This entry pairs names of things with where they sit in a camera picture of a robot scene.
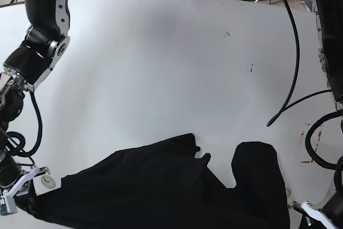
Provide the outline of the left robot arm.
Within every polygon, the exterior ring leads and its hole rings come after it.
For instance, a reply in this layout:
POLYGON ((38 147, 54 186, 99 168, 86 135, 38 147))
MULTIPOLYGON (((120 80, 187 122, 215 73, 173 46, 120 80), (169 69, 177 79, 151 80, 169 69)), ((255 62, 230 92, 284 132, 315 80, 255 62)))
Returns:
MULTIPOLYGON (((314 0, 317 32, 321 42, 319 56, 326 73, 329 89, 337 105, 342 104, 342 0, 314 0)), ((300 213, 325 228, 342 228, 342 159, 330 163, 321 158, 312 147, 312 134, 323 123, 342 117, 342 108, 326 114, 315 122, 305 136, 305 149, 311 159, 324 169, 334 171, 335 192, 322 208, 314 209, 310 203, 301 205, 300 213)))

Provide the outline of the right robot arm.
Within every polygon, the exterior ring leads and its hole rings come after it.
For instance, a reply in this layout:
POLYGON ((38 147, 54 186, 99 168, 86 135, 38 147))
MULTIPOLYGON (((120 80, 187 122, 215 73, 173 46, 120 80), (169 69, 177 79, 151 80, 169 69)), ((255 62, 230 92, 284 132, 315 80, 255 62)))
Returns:
POLYGON ((35 162, 21 164, 15 157, 31 159, 41 145, 42 128, 36 142, 25 151, 22 134, 9 131, 9 123, 21 113, 25 93, 31 97, 53 71, 66 51, 70 37, 68 0, 25 0, 30 26, 21 45, 5 60, 1 73, 1 215, 18 208, 33 210, 36 192, 33 180, 49 174, 35 162))

